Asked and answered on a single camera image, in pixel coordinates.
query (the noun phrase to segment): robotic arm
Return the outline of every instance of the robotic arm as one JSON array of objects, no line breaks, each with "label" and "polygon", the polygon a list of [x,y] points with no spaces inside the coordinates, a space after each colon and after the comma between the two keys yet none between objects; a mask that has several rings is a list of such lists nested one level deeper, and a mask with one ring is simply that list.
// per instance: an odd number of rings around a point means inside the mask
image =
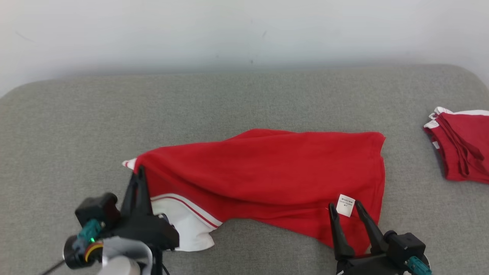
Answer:
[{"label": "robotic arm", "polygon": [[[117,197],[106,193],[87,198],[75,210],[82,226],[78,235],[65,243],[63,261],[42,273],[47,275],[63,263],[71,269],[102,263],[98,275],[169,275],[162,252],[179,246],[179,235],[164,214],[154,216],[144,167],[133,174],[121,210]],[[333,235],[336,275],[431,275],[424,256],[426,245],[411,233],[384,235],[361,202],[355,202],[372,248],[370,254],[356,256],[346,241],[333,204],[329,216]]]}]

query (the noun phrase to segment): white clothing tag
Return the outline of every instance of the white clothing tag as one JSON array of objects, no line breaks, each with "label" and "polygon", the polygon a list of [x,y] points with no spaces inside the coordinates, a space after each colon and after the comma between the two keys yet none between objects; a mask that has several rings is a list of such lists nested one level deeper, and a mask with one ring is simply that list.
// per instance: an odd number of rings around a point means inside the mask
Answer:
[{"label": "white clothing tag", "polygon": [[338,203],[336,204],[336,211],[344,216],[350,217],[353,211],[353,205],[355,200],[345,196],[343,194],[339,195]]}]

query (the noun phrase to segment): red and yellow wire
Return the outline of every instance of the red and yellow wire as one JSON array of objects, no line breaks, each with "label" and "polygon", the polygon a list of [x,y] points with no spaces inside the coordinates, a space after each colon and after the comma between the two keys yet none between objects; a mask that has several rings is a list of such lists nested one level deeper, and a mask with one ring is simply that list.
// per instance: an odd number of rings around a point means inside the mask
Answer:
[{"label": "red and yellow wire", "polygon": [[87,249],[85,250],[85,255],[84,255],[85,261],[88,263],[90,254],[92,254],[95,250],[97,250],[99,248],[103,248],[103,247],[104,247],[104,244],[99,243],[99,242],[95,242],[95,243],[90,244],[87,247]]}]

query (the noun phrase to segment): red cloth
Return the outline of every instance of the red cloth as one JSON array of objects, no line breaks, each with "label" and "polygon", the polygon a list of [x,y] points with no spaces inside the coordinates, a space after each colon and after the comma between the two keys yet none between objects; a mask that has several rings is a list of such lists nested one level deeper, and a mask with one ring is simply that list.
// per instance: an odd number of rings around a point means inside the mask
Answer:
[{"label": "red cloth", "polygon": [[489,183],[489,116],[441,113],[439,127],[425,128],[437,141],[452,181]]},{"label": "red cloth", "polygon": [[[326,207],[340,194],[360,200],[378,223],[384,140],[376,132],[254,129],[224,141],[149,151],[137,158],[134,171],[145,167],[152,197],[178,194],[219,221],[253,219],[331,247]],[[356,210],[340,220],[355,252],[364,253],[369,240]]]}]

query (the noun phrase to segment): red stripe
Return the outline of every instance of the red stripe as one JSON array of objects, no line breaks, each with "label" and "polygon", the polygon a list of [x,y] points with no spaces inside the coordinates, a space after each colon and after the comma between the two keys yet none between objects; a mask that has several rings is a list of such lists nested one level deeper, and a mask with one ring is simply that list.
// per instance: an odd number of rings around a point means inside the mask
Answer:
[{"label": "red stripe", "polygon": [[217,228],[218,226],[209,222],[209,220],[207,220],[206,218],[204,218],[202,215],[200,215],[200,213],[198,213],[197,211],[195,211],[193,208],[191,208],[186,202],[184,202],[183,200],[181,199],[177,199],[177,198],[174,198],[174,197],[163,197],[163,198],[158,198],[157,200],[155,201],[158,201],[158,200],[161,200],[161,199],[174,199],[174,200],[177,200],[181,203],[183,203],[186,207],[188,207],[190,210],[192,210],[195,214],[197,214],[201,219],[203,219],[205,222],[207,222],[208,224],[212,225],[213,227]]}]

